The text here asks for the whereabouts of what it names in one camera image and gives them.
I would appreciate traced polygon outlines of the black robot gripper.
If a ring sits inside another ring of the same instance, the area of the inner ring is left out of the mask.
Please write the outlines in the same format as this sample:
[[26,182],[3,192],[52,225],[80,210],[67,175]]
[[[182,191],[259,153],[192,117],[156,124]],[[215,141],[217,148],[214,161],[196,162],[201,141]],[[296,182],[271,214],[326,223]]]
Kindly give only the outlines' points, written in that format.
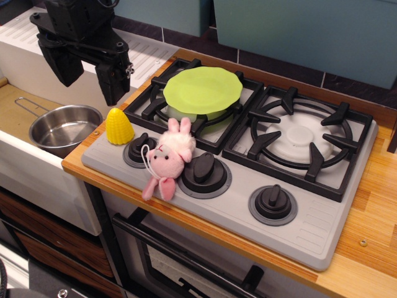
[[95,67],[108,106],[130,91],[128,45],[112,28],[118,1],[45,1],[45,12],[30,21],[39,30],[44,59],[66,87],[83,73],[82,61]]

